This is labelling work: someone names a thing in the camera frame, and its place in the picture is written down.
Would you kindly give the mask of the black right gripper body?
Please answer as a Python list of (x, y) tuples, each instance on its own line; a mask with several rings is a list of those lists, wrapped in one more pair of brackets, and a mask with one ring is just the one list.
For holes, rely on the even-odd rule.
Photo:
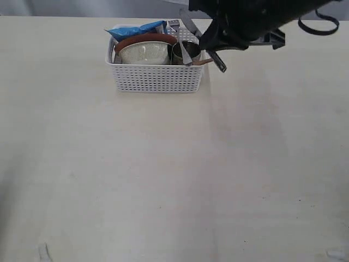
[(271, 46), (276, 50), (285, 46), (285, 33), (275, 29), (253, 40), (244, 39), (229, 27), (227, 16), (218, 13), (200, 37), (199, 46), (201, 50), (206, 51), (244, 51), (250, 46)]

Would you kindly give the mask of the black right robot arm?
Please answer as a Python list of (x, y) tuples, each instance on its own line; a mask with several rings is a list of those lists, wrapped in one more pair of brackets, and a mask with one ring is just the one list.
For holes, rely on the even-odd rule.
[[(285, 34), (279, 28), (295, 19), (298, 26), (313, 35), (327, 36), (339, 29), (339, 21), (323, 15), (318, 9), (330, 1), (322, 0), (235, 0), (189, 1), (190, 11), (206, 13), (212, 22), (200, 37), (202, 50), (246, 50), (249, 45), (269, 33)], [(320, 31), (305, 25), (301, 18), (314, 11), (322, 20), (335, 24), (335, 28)]]

